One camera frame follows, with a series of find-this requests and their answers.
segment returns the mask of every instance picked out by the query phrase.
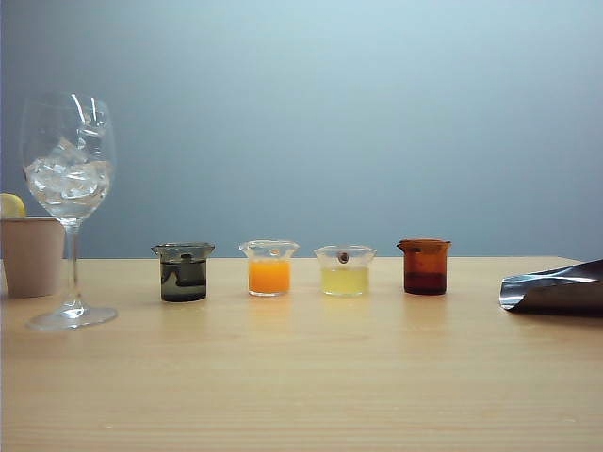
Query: wine glass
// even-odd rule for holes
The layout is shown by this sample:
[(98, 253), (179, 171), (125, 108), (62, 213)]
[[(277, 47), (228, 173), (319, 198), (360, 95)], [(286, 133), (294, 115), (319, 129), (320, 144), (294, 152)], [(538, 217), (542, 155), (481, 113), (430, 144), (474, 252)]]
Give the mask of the wine glass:
[(60, 307), (37, 315), (27, 326), (63, 330), (106, 322), (113, 308), (91, 307), (77, 281), (77, 238), (82, 222), (111, 186), (115, 145), (106, 104), (98, 98), (52, 93), (25, 104), (21, 156), (32, 195), (65, 228), (69, 285)]

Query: orange juice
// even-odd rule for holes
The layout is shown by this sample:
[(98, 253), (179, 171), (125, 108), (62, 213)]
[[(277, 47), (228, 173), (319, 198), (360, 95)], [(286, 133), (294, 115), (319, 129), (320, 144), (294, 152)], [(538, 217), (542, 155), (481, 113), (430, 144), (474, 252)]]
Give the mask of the orange juice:
[(289, 261), (249, 261), (249, 292), (252, 295), (280, 295), (289, 290)]

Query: beaker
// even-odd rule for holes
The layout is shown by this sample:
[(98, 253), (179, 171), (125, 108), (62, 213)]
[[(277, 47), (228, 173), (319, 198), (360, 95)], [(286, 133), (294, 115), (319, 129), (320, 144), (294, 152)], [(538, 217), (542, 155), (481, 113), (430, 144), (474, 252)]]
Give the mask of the beaker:
[(368, 264), (377, 251), (364, 245), (329, 245), (314, 250), (320, 288), (327, 295), (353, 297), (368, 291)]
[(291, 240), (260, 239), (241, 243), (239, 249), (249, 258), (249, 293), (274, 297), (289, 291), (289, 258), (300, 247)]
[(404, 252), (404, 291), (442, 295), (447, 286), (449, 240), (407, 238), (396, 245)]
[(207, 242), (173, 242), (151, 248), (161, 265), (161, 299), (193, 301), (207, 295), (206, 260), (216, 248)]

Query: lemon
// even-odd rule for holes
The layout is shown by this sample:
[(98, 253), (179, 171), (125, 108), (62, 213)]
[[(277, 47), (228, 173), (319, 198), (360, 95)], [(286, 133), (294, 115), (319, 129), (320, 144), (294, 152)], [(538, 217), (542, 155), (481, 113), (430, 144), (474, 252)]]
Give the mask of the lemon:
[(2, 217), (24, 217), (25, 205), (21, 198), (12, 193), (0, 193), (2, 199), (2, 209), (0, 215)]

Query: dark green liquid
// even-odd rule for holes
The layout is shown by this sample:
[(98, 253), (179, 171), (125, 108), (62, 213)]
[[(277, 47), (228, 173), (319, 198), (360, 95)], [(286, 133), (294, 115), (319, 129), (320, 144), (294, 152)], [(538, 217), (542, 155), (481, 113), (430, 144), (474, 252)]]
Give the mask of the dark green liquid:
[(161, 299), (193, 301), (207, 293), (206, 261), (161, 263)]

